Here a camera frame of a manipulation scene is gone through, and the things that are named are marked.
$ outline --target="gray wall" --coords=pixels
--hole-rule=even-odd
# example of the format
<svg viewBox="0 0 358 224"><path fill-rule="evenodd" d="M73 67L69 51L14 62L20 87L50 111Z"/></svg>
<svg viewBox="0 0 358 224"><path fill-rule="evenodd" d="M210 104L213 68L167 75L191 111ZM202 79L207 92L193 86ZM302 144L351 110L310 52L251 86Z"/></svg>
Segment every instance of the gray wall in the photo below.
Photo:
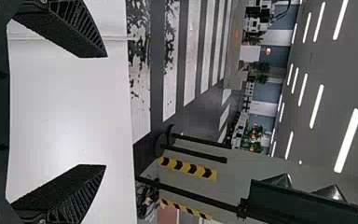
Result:
<svg viewBox="0 0 358 224"><path fill-rule="evenodd" d="M181 161L192 161L198 165L217 170L217 180L216 182L211 182L196 178L192 175L186 175L164 167L159 167L158 175L161 182L176 186L180 189L186 189L225 203L236 205L240 202L241 197L248 197L252 178L261 180L275 175L289 173L292 177L295 189L311 192L331 184L338 184L349 202L358 204L358 177L337 175L329 170L305 165L301 166L290 161L272 159L242 150L224 150L218 147L209 147L179 140L176 142L176 145L228 158L228 164L222 164L166 151L164 154L166 157ZM243 223L242 220L237 220L236 215L233 213L167 191L162 191L161 197L211 214L213 219L222 223Z"/></svg>
<svg viewBox="0 0 358 224"><path fill-rule="evenodd" d="M279 98L281 95L282 84L279 83L270 83L266 84L255 84L254 88L254 101L268 102L268 103L279 103Z"/></svg>
<svg viewBox="0 0 358 224"><path fill-rule="evenodd" d="M289 60L290 47L269 46L264 45L265 48L271 49L271 54L267 55L265 50L260 52L260 62L267 62L272 67L286 68Z"/></svg>
<svg viewBox="0 0 358 224"><path fill-rule="evenodd" d="M295 29L297 12L299 5L291 5L286 16L282 19L274 22L269 29L270 30L293 30ZM275 15L284 12L287 9L287 6L276 6L275 7Z"/></svg>
<svg viewBox="0 0 358 224"><path fill-rule="evenodd" d="M275 124L275 118L251 114L249 116L249 124L253 126L255 122L257 122L257 125L263 126L266 131L272 132Z"/></svg>

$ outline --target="machinery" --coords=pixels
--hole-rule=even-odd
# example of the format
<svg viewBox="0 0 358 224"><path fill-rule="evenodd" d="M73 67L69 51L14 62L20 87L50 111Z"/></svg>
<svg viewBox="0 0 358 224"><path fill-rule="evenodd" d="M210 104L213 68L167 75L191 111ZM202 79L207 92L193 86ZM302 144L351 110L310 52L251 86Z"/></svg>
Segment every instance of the machinery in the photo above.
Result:
<svg viewBox="0 0 358 224"><path fill-rule="evenodd" d="M243 30L246 36L259 37L266 33L273 22L283 18L291 6L279 15L275 16L275 3L272 0L249 0L246 4L246 12L243 23Z"/></svg>
<svg viewBox="0 0 358 224"><path fill-rule="evenodd" d="M175 143L186 141L187 146L190 146L190 142L194 148L184 148L179 147ZM172 172L176 172L177 174L186 173L185 175L197 175L200 178L208 179L209 181L216 181L216 177L221 172L222 182L220 184L227 185L227 181L233 179L248 179L249 175L235 175L235 174L243 174L243 171L238 171L237 173L233 173L233 168L238 167L233 165L234 163L238 163L243 167L243 169L249 168L246 166L246 163L251 163L251 166L257 164L254 162L246 162L241 161L239 156L243 156L244 158L250 156L242 154L242 152L238 152L238 150L234 150L226 145L222 145L220 143L215 143L211 141L206 141L203 139L198 139L186 135L179 134L178 130L176 130L175 126L170 126L166 133L163 133L159 136L158 141L156 143L155 148L155 156L158 158L157 164L161 169L172 170ZM178 160L178 158L173 159L172 155L180 156L183 155L184 158L189 159L193 157L195 160L203 161L208 163L209 165L213 164L214 169L208 169L206 167L200 167L195 164L191 164L182 160ZM260 157L260 160L263 160L263 165L265 166L265 162L280 162L279 160L271 161L270 158ZM301 178L313 178L313 181L317 179L315 175L309 175L310 173L302 173ZM264 223L271 224L284 224L284 223L351 223L358 224L358 205L348 202L345 198L344 193L340 190L340 188L336 184L332 184L328 187L317 189L312 192L306 192L303 190L296 189L295 184L292 184L292 177L289 174L280 174L275 176L264 176L262 179L250 179L249 185L249 195L248 198L242 198L241 194L238 199L238 204L227 203L223 201L216 200L212 197L207 197L205 195L211 193L206 192L205 190L198 190L195 192L195 189L199 184L188 183L188 186L194 186L192 190L179 188L179 186L169 185L164 183L165 181L172 181L178 183L177 178L175 180L170 178L166 178L166 174L160 174L158 179L152 179L150 177L137 176L136 181L138 183L142 183L145 186L148 186L152 189L153 196L150 197L150 201L156 202L158 200L154 195L159 195L162 204L166 204L171 206L172 208L176 208L183 212L188 212L194 216L199 216L204 219L212 219L213 216L218 216L218 210L230 212L233 215L233 219L239 219L240 222L245 220L247 217L262 221ZM208 185L207 182L200 182L202 185ZM218 182L212 182L211 185L219 185ZM242 187L247 186L236 186L232 189L240 189ZM200 205L200 203L205 204L206 206L202 206L205 210L196 210L201 209L198 207L189 207L190 204L181 204L180 202L171 202L170 198L166 198L167 195L176 195L178 197L174 198L182 198L184 201L189 202L188 200L195 201L197 203L192 203L192 206L196 206L195 204ZM224 195L228 194L234 197L235 192L224 192Z"/></svg>
<svg viewBox="0 0 358 224"><path fill-rule="evenodd" d="M11 19L77 57L101 58L107 52L82 0L0 0L0 224L79 224L102 183L105 165L78 165L13 204L6 199L10 151L7 24Z"/></svg>

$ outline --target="ceiling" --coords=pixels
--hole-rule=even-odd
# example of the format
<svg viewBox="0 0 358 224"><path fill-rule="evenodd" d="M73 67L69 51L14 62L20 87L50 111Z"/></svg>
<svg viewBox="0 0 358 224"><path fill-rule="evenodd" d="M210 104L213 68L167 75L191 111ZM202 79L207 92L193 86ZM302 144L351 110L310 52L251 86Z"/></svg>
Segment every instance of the ceiling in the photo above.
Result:
<svg viewBox="0 0 358 224"><path fill-rule="evenodd" d="M290 86L284 84L282 89L285 109L282 123L277 121L275 157L284 158L289 135L293 131L288 160L333 170L353 109L358 108L358 1L349 1L336 41L333 40L333 33L342 0L325 1L319 37L314 43L312 39L322 2L304 1L298 12L296 41L288 62L288 71L291 63L294 64L294 71ZM303 44L309 12L312 13L310 28L307 41ZM297 67L299 73L296 90L291 94ZM302 106L298 107L305 73L309 74L308 82ZM321 84L324 85L324 94L314 129L311 130L310 117ZM358 129L342 173L358 175Z"/></svg>

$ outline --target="white panel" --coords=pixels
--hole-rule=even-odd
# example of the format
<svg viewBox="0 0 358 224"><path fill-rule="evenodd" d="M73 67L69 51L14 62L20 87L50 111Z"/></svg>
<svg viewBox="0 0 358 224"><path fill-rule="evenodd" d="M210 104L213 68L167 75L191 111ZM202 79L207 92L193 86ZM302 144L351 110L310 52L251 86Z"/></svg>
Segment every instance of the white panel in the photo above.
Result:
<svg viewBox="0 0 358 224"><path fill-rule="evenodd" d="M258 62L260 59L261 46L242 45L240 52L240 60L246 63Z"/></svg>
<svg viewBox="0 0 358 224"><path fill-rule="evenodd" d="M225 124L226 119L228 118L228 114L229 114L229 105L226 107L225 112L223 112L222 116L220 116L219 131L222 130L223 124Z"/></svg>
<svg viewBox="0 0 358 224"><path fill-rule="evenodd" d="M179 223L179 216L180 216L180 210L177 209L177 210L176 210L176 224L180 224L180 223Z"/></svg>
<svg viewBox="0 0 358 224"><path fill-rule="evenodd" d="M222 105L224 105L231 95L231 89L225 89L223 90L223 97L222 97Z"/></svg>
<svg viewBox="0 0 358 224"><path fill-rule="evenodd" d="M129 20L127 25L130 27L128 36L139 39L136 50L147 49L150 39L150 7L149 1L143 1L138 8L144 10L143 19L145 22ZM143 55L134 53L132 63L129 63L130 86L131 86L131 122L132 122L132 142L136 143L151 131L150 121L150 63L148 57L142 60Z"/></svg>
<svg viewBox="0 0 358 224"><path fill-rule="evenodd" d="M280 2L275 3L275 6L281 6L281 5L287 6L288 4L289 4L289 1L280 1ZM292 0L291 4L298 5L298 4L300 4L300 0Z"/></svg>
<svg viewBox="0 0 358 224"><path fill-rule="evenodd" d="M226 134L227 134L227 125L225 129L223 129L222 133L220 133L220 137L219 140L217 140L217 142L222 143L225 140Z"/></svg>
<svg viewBox="0 0 358 224"><path fill-rule="evenodd" d="M213 76L212 85L217 83L217 77L219 76L219 62L220 62L220 50L222 48L222 33L223 33L223 16L225 14L226 0L220 0L219 3L219 15L217 17L217 31L216 31L216 43L214 48L214 62L213 62Z"/></svg>
<svg viewBox="0 0 358 224"><path fill-rule="evenodd" d="M208 1L208 8L206 14L205 27L205 43L202 63L202 77L201 77L201 93L208 90L209 85L209 71L211 67L211 53L212 53L212 37L213 37L213 20L214 20L214 5L215 0Z"/></svg>
<svg viewBox="0 0 358 224"><path fill-rule="evenodd" d="M166 41L172 41L172 51L169 56L172 61L166 62L165 75L164 75L164 99L162 120L165 121L176 112L176 89L177 89L177 64L178 64L178 40L179 40L179 1L170 1L166 4L165 20L171 25L173 34L166 32Z"/></svg>
<svg viewBox="0 0 358 224"><path fill-rule="evenodd" d="M291 46L293 30L267 30L260 45Z"/></svg>
<svg viewBox="0 0 358 224"><path fill-rule="evenodd" d="M225 32L223 33L223 54L222 54L222 66L220 67L220 80L225 77L226 72L226 59L227 59L227 48L228 48L228 34L230 31L230 20L231 20L231 4L232 0L227 0L227 12L226 12L226 24Z"/></svg>
<svg viewBox="0 0 358 224"><path fill-rule="evenodd" d="M184 105L196 97L197 59L199 52L201 1L190 1L188 4L186 76Z"/></svg>
<svg viewBox="0 0 358 224"><path fill-rule="evenodd" d="M109 58L78 59L47 40L8 42L10 202L79 163L106 164L83 222L136 223L128 48L105 46Z"/></svg>
<svg viewBox="0 0 358 224"><path fill-rule="evenodd" d="M283 84L283 78L269 77L267 82L276 83L276 84Z"/></svg>
<svg viewBox="0 0 358 224"><path fill-rule="evenodd" d="M252 101L249 113L263 115L268 117L276 117L278 104L272 104L261 101Z"/></svg>

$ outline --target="white wall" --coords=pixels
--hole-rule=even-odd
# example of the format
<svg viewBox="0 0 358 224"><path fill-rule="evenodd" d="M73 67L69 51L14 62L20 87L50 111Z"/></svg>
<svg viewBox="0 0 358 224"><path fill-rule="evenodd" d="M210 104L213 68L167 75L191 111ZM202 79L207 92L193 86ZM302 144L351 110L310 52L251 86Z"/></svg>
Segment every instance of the white wall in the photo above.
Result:
<svg viewBox="0 0 358 224"><path fill-rule="evenodd" d="M240 60L246 63L258 62L258 60L260 59L260 50L260 46L242 45L240 52Z"/></svg>
<svg viewBox="0 0 358 224"><path fill-rule="evenodd" d="M290 47L292 45L293 30L267 30L261 37L260 45Z"/></svg>
<svg viewBox="0 0 358 224"><path fill-rule="evenodd" d="M126 34L125 1L86 3L103 35ZM79 163L106 164L83 223L136 223L127 43L105 45L109 58L78 59L47 40L9 41L10 202Z"/></svg>

